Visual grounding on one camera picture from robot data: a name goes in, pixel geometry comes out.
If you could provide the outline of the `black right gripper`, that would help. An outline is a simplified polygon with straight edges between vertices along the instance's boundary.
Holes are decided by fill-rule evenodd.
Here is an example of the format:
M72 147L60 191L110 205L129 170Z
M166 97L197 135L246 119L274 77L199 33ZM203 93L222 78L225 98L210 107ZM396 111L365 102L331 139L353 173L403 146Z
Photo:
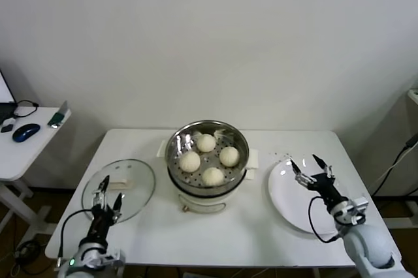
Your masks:
M324 200L326 206L337 206L347 201L346 196L342 196L334 186L335 176L332 172L332 166L328 165L322 158L313 154L312 157L324 173L313 175L312 177L303 174L297 164L290 159L291 168L295 174L296 181L304 186L309 186L309 190L316 191Z

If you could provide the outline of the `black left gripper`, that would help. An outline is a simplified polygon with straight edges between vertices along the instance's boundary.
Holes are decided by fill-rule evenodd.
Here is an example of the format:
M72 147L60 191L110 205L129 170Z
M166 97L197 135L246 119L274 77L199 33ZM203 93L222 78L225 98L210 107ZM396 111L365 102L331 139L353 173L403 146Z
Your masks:
M107 205L106 191L110 176L107 175L98 188L93 191L92 209L93 220L88 230L88 238L103 243L106 241L109 228L116 224L121 217L121 206L124 197L123 193L119 193L112 209Z

